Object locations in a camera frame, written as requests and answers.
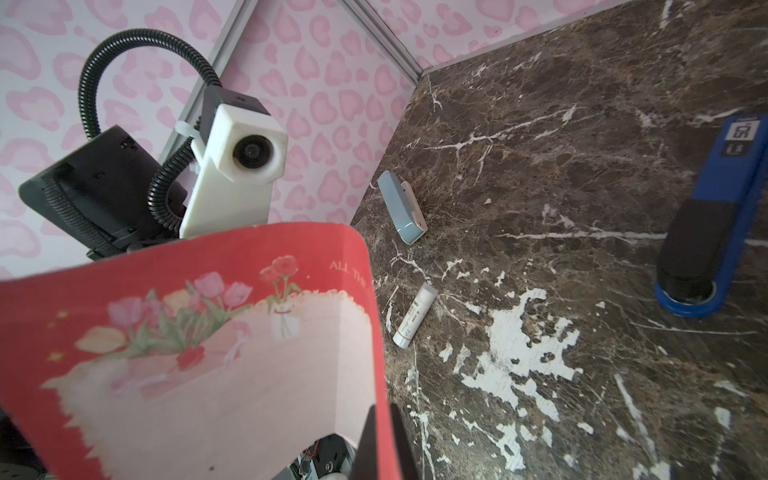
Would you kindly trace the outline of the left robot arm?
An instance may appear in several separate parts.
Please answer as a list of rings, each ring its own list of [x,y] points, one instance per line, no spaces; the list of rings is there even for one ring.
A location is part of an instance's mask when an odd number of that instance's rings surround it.
[[[159,170],[151,154],[113,126],[22,183],[18,193],[97,261],[178,238],[149,209]]]

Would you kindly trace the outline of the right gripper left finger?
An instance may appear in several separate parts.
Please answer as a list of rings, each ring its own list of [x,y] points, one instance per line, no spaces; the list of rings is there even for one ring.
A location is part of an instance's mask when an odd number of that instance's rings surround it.
[[[372,406],[369,409],[366,417],[355,460],[352,463],[349,479],[377,479],[376,406]]]

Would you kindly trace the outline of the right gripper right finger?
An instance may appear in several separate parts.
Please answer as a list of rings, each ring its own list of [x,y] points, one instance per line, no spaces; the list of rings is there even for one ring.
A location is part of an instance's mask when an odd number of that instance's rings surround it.
[[[419,471],[408,440],[403,416],[396,403],[390,404],[390,415],[401,476],[405,480],[419,480]]]

